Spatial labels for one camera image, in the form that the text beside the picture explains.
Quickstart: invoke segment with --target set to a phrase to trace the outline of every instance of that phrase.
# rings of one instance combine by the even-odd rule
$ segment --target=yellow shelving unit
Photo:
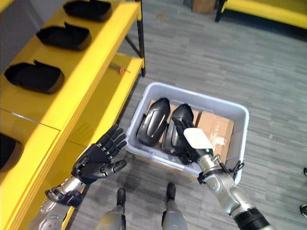
[[[2,230],[26,228],[45,198],[43,191],[69,176],[84,147],[116,122],[140,70],[145,73],[142,3],[111,4],[106,22],[69,17],[60,8],[44,25],[68,22],[88,28],[92,41],[84,51],[46,46],[34,36],[10,64],[38,60],[60,68],[65,82],[55,94],[25,90],[0,77],[0,130],[24,146],[18,163],[0,173]],[[124,38],[131,44],[127,33],[136,20],[141,57],[117,54]],[[109,69],[111,62],[129,72]]]
[[[0,13],[5,10],[14,0],[1,0],[0,1]]]
[[[306,0],[223,0],[216,21],[219,21],[225,9],[307,29]]]

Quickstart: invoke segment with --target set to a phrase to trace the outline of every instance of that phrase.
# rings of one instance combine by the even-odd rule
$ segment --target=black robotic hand
[[[181,142],[186,147],[189,157],[197,162],[204,155],[213,155],[212,145],[204,132],[187,120],[173,119]]]
[[[91,184],[97,179],[106,178],[127,165],[125,160],[111,160],[127,143],[124,141],[124,130],[113,125],[95,144],[90,145],[77,159],[71,174],[85,184]]]

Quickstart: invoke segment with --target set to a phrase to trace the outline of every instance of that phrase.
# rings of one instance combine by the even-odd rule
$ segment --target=screwdriver
[[[111,62],[110,65],[109,65],[109,67],[110,67],[111,69],[117,70],[120,74],[124,74],[125,71],[128,72],[128,73],[130,73],[129,70],[124,69],[123,67],[121,67],[121,66],[115,64],[114,62]]]

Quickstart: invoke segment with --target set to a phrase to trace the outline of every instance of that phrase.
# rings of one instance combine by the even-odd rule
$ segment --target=gray wall
[[[1,14],[0,72],[65,0],[15,0]]]

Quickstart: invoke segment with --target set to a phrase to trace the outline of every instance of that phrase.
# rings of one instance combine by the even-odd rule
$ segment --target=robotic hand
[[[200,128],[185,120],[174,119],[174,123],[190,158],[198,163],[202,170],[198,177],[199,183],[207,184],[238,227],[241,230],[274,230],[230,175],[238,171],[240,166],[233,170],[226,169],[220,156],[213,156],[212,145]]]
[[[124,130],[118,125],[112,126],[95,144],[90,145],[77,159],[71,174],[85,184],[91,184],[97,179],[106,178],[124,168],[126,161],[112,163],[119,150],[127,143],[124,141]]]
[[[29,230],[60,230],[69,208],[81,203],[81,191],[86,184],[112,176],[127,165],[125,160],[111,161],[127,144],[124,141],[126,135],[122,132],[117,124],[112,126],[80,155],[72,168],[71,177],[45,191],[47,199],[29,224]]]

